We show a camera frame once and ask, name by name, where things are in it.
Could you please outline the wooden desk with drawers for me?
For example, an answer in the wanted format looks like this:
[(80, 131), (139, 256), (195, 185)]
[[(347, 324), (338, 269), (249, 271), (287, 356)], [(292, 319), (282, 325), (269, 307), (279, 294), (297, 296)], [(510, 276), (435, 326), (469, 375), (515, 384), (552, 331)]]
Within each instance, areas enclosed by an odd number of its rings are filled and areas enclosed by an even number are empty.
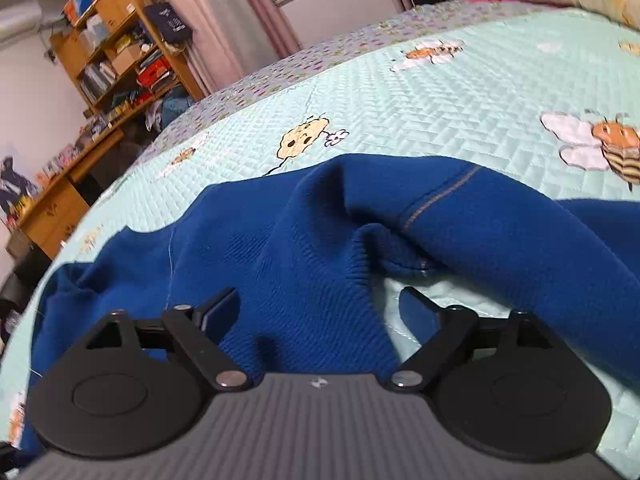
[(90, 206), (77, 191), (78, 183), (124, 137), (121, 128), (108, 130), (55, 176), (17, 221), (22, 233), (53, 260)]

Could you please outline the blue knit sweater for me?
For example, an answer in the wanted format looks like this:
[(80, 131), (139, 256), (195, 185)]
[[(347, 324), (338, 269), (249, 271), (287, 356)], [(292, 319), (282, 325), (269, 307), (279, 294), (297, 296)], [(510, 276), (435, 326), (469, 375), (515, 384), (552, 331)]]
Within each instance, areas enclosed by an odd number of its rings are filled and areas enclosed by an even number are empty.
[(456, 274), (639, 385), (637, 203), (552, 200), (460, 159), (363, 154), (209, 185), (168, 226), (122, 229), (93, 261), (60, 266), (40, 298), (32, 374), (107, 313), (158, 318), (232, 287), (241, 311), (221, 347), (250, 376), (387, 376), (397, 354), (375, 274)]

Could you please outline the wooden bookshelf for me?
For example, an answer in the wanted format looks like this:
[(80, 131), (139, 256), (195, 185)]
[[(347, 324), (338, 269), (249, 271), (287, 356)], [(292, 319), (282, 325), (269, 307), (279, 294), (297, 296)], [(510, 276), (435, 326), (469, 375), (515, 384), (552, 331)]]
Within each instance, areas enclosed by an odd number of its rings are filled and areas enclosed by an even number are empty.
[(204, 96), (182, 47), (171, 47), (144, 9), (154, 0), (92, 0), (86, 10), (65, 6), (70, 22), (50, 37), (67, 76), (92, 114), (113, 119), (180, 86), (195, 101)]

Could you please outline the pink curtain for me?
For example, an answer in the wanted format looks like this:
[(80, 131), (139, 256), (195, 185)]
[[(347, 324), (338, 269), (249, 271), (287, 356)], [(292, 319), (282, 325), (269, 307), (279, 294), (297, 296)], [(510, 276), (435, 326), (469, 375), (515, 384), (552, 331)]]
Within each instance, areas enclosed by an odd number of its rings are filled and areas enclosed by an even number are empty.
[(300, 50), (272, 0), (165, 0), (193, 30), (186, 60), (214, 93)]

